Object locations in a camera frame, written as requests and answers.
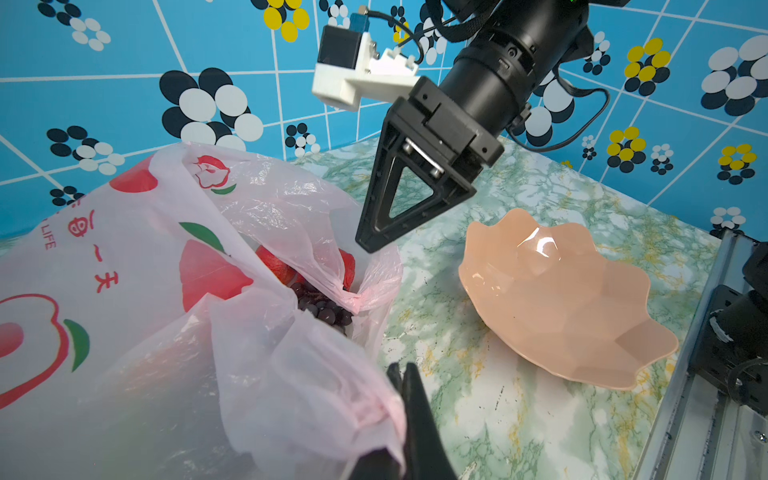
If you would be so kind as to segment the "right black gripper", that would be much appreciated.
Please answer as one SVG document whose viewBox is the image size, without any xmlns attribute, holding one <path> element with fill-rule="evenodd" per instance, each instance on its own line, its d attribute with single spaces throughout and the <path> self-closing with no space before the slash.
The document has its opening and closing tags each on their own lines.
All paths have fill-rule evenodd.
<svg viewBox="0 0 768 480">
<path fill-rule="evenodd" d="M 385 119 L 356 242 L 374 253 L 475 194 L 504 153 L 497 137 L 427 77 Z"/>
</svg>

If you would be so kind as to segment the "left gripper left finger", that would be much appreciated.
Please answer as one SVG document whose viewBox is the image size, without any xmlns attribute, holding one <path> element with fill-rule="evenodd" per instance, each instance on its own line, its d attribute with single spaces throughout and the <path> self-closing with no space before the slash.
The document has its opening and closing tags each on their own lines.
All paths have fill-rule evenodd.
<svg viewBox="0 0 768 480">
<path fill-rule="evenodd" d="M 398 363 L 392 363 L 386 371 L 387 377 L 400 394 L 404 405 L 408 404 L 405 395 L 406 381 Z M 399 463 L 387 449 L 371 451 L 362 456 L 355 464 L 350 475 L 351 480 L 394 480 L 400 478 Z"/>
</svg>

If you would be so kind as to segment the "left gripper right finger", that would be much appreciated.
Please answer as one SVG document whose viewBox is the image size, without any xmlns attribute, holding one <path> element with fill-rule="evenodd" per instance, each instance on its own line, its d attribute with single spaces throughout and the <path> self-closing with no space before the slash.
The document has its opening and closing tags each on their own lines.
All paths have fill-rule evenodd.
<svg viewBox="0 0 768 480">
<path fill-rule="evenodd" d="M 406 365 L 401 396 L 407 418 L 404 479 L 456 480 L 457 476 L 443 448 L 419 370 L 414 363 Z"/>
</svg>

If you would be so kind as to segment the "purple grape bunch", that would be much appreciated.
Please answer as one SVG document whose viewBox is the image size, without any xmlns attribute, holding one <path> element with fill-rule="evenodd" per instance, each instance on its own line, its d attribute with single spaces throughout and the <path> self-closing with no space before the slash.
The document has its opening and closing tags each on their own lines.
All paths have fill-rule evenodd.
<svg viewBox="0 0 768 480">
<path fill-rule="evenodd" d="M 350 311 L 331 300 L 306 281 L 295 281 L 290 285 L 298 301 L 298 308 L 309 312 L 317 320 L 333 327 L 346 330 L 353 323 Z"/>
</svg>

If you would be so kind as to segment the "pink plastic bag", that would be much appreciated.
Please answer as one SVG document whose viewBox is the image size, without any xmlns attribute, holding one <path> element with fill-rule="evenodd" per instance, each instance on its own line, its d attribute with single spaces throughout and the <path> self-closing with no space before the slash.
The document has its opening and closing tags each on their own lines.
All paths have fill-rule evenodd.
<svg viewBox="0 0 768 480">
<path fill-rule="evenodd" d="M 402 264 L 355 244 L 359 215 L 293 164 L 177 144 L 43 220 L 1 258 L 2 477 L 342 479 L 380 449 L 402 470 L 375 360 Z M 300 310 L 259 246 L 352 325 Z"/>
</svg>

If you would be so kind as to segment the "pink red apple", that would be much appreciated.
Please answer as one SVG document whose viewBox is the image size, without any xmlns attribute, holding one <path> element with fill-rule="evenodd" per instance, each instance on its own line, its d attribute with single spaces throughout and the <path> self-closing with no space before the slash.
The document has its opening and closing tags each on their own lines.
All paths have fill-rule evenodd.
<svg viewBox="0 0 768 480">
<path fill-rule="evenodd" d="M 344 266 L 344 275 L 343 275 L 343 289 L 345 291 L 350 291 L 352 284 L 355 280 L 355 274 L 356 274 L 356 260 L 354 256 L 345 250 L 340 249 L 339 253 L 341 255 L 343 266 Z"/>
</svg>

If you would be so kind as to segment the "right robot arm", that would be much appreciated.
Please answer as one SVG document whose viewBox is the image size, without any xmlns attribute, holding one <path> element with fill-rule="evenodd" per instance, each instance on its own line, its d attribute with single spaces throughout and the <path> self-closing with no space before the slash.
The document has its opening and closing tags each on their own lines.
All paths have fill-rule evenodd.
<svg viewBox="0 0 768 480">
<path fill-rule="evenodd" d="M 375 253 L 471 198 L 474 180 L 530 115 L 560 64 L 588 56 L 587 1 L 428 1 L 440 35 L 467 41 L 446 78 L 419 79 L 389 108 L 355 240 Z"/>
</svg>

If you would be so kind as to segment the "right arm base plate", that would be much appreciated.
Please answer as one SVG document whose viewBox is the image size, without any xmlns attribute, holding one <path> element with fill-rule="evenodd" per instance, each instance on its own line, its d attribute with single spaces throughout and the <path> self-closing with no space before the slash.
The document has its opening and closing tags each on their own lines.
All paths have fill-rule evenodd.
<svg viewBox="0 0 768 480">
<path fill-rule="evenodd" d="M 749 290 L 715 287 L 690 368 L 735 403 L 767 415 L 767 244 L 742 267 Z"/>
</svg>

